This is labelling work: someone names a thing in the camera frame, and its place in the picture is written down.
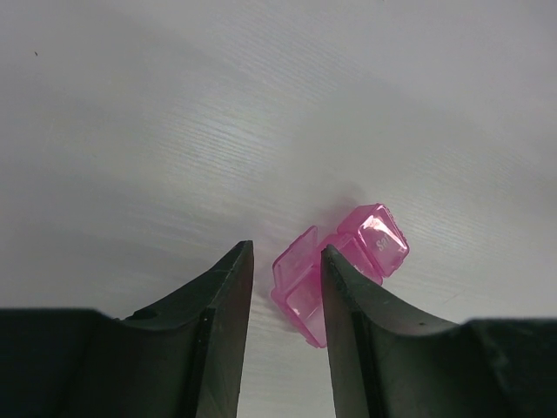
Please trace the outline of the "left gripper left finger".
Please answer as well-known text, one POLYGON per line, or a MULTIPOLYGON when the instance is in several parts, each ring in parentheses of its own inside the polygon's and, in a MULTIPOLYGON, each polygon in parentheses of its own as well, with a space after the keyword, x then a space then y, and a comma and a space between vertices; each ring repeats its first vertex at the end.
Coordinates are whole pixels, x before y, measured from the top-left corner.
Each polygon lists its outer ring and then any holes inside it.
POLYGON ((233 417, 253 244, 125 319, 89 308, 1 312, 4 417, 233 417))

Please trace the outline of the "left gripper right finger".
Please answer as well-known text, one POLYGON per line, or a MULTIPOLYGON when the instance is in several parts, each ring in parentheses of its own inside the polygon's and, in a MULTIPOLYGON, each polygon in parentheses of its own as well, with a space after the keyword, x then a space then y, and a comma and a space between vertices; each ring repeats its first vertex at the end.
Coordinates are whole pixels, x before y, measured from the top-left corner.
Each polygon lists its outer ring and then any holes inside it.
POLYGON ((321 284, 337 416, 555 416, 555 320, 443 320, 333 246, 321 253, 321 284))

